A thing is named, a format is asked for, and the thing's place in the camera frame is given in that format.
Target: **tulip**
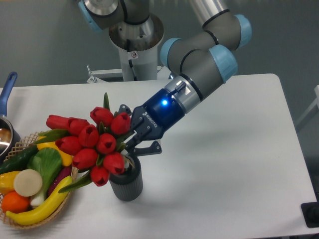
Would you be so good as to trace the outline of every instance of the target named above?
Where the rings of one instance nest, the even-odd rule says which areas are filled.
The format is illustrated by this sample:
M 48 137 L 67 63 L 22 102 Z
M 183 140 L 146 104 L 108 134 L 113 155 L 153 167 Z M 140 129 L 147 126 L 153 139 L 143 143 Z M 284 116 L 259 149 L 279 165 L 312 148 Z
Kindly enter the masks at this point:
M 85 126 L 79 134 L 79 142 L 83 147 L 92 148 L 99 140 L 99 132 L 92 124 Z
M 86 119 L 69 118 L 67 130 L 70 134 L 78 136 L 82 129 L 89 124 Z
M 131 118 L 126 112 L 123 112 L 113 119 L 111 123 L 111 131 L 117 135 L 124 134 L 129 131 L 130 126 Z
M 91 148 L 83 148 L 79 151 L 72 160 L 72 166 L 78 169 L 86 169 L 93 167 L 96 164 L 98 153 Z
M 103 167 L 113 174 L 121 174 L 124 172 L 125 164 L 122 155 L 118 152 L 107 154 L 103 160 Z
M 77 154 L 82 146 L 80 145 L 79 138 L 76 136 L 67 136 L 55 141 L 55 145 L 62 151 L 70 155 Z
M 101 187 L 108 182 L 110 173 L 102 166 L 94 166 L 91 169 L 90 177 L 92 182 L 94 182 L 96 186 Z
M 94 122 L 99 125 L 100 122 L 103 123 L 105 127 L 108 127 L 111 125 L 111 122 L 114 118 L 113 114 L 110 112 L 110 110 L 102 107 L 95 107 L 90 112 L 90 117 Z
M 66 117 L 49 115 L 48 119 L 46 120 L 46 125 L 51 129 L 68 129 L 68 121 L 69 118 Z
M 100 136 L 99 141 L 96 145 L 96 149 L 102 153 L 111 153 L 116 148 L 116 139 L 109 133 L 104 133 Z

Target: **blue light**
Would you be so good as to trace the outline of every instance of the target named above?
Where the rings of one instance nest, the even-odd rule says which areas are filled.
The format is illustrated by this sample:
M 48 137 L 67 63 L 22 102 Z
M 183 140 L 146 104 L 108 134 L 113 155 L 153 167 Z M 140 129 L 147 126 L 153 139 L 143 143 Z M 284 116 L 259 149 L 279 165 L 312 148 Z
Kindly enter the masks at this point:
M 161 104 L 162 104 L 163 106 L 166 106 L 166 105 L 168 104 L 168 102 L 167 102 L 167 100 L 163 100 L 163 101 L 161 102 Z

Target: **tulip bouquet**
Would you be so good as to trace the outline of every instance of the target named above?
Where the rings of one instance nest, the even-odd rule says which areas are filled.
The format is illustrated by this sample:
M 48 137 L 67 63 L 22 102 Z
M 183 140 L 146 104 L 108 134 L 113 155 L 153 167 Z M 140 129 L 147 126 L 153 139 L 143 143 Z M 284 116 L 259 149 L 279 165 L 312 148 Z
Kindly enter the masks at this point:
M 130 161 L 121 152 L 123 142 L 129 132 L 131 118 L 126 113 L 111 113 L 107 93 L 104 106 L 95 107 L 90 112 L 91 119 L 97 124 L 90 124 L 86 119 L 66 118 L 50 115 L 46 125 L 54 130 L 67 131 L 68 135 L 55 141 L 62 152 L 72 155 L 72 166 L 79 172 L 86 172 L 72 184 L 59 192 L 68 192 L 94 182 L 97 186 L 105 185 L 110 174 L 122 174 Z

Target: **woven basket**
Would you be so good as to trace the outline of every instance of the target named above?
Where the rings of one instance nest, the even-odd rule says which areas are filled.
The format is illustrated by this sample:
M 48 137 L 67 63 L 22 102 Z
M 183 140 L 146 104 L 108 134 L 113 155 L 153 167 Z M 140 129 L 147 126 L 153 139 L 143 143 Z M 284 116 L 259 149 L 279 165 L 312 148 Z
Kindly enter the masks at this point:
M 33 145 L 33 142 L 38 138 L 38 133 L 33 133 L 30 134 L 29 136 L 26 136 L 24 139 L 21 139 L 20 142 L 16 143 L 15 146 L 12 148 L 12 150 L 9 152 L 9 154 L 7 155 L 7 157 L 5 158 L 5 160 L 8 160 L 9 158 L 11 158 L 12 156 L 16 155 L 17 153 L 19 153 L 21 150 Z M 76 176 L 78 173 L 78 169 L 77 168 L 72 168 L 72 179 L 75 180 Z M 28 226 L 22 226 L 18 223 L 16 223 L 15 221 L 13 221 L 12 219 L 6 217 L 5 213 L 2 211 L 1 207 L 0 207 L 0 221 L 3 221 L 4 224 L 7 224 L 13 228 L 16 229 L 31 229 L 31 228 L 36 228 L 39 227 L 43 224 L 46 224 L 48 222 L 50 222 L 51 220 L 53 220 L 63 209 L 64 205 L 66 204 L 66 202 L 68 201 L 69 197 L 70 197 L 71 193 L 68 193 L 67 197 L 64 199 L 64 201 L 61 203 L 61 205 L 54 211 L 54 213 L 52 213 L 48 218 L 44 219 L 43 221 L 36 223 L 36 224 L 32 224 L 32 225 L 28 225 Z M 0 206 L 2 203 L 4 195 L 0 193 Z

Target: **blue pot handle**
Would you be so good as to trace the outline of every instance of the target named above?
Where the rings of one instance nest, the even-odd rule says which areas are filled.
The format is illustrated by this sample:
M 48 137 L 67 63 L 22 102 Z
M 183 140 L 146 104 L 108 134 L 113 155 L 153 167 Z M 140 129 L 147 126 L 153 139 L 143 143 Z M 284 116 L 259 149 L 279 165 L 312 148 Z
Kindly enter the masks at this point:
M 0 95 L 0 115 L 6 116 L 6 105 L 17 77 L 18 74 L 16 72 L 11 72 L 5 82 L 4 88 Z

